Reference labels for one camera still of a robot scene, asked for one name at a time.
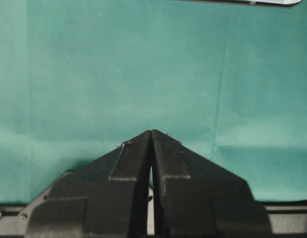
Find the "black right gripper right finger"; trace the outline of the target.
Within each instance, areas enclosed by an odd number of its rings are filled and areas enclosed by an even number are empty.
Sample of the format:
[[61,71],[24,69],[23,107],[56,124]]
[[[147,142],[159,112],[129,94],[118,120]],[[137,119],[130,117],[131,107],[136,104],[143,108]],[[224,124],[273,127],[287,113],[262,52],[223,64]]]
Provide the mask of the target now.
[[263,205],[241,177],[152,131],[155,233],[164,238],[269,238]]

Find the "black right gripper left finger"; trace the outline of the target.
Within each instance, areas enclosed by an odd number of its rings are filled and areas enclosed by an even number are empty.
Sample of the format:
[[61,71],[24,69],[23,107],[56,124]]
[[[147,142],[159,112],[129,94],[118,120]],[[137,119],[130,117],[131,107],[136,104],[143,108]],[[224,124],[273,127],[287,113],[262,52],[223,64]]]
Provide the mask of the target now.
[[147,233],[151,132],[56,181],[29,238],[139,238]]

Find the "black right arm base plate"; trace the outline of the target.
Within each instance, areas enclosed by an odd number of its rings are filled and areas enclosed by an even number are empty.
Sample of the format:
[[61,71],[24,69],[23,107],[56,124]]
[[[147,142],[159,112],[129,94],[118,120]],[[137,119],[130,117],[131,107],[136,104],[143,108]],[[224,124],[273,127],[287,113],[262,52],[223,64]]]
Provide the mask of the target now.
[[[65,173],[55,182],[70,173]],[[153,176],[153,164],[150,165],[150,175]],[[47,199],[53,184],[26,206],[0,205],[0,237],[27,238],[26,230],[31,214],[37,206]],[[307,238],[307,213],[305,213],[304,205],[284,203],[273,209],[262,202],[259,203],[264,206],[267,212],[272,229],[271,238]]]

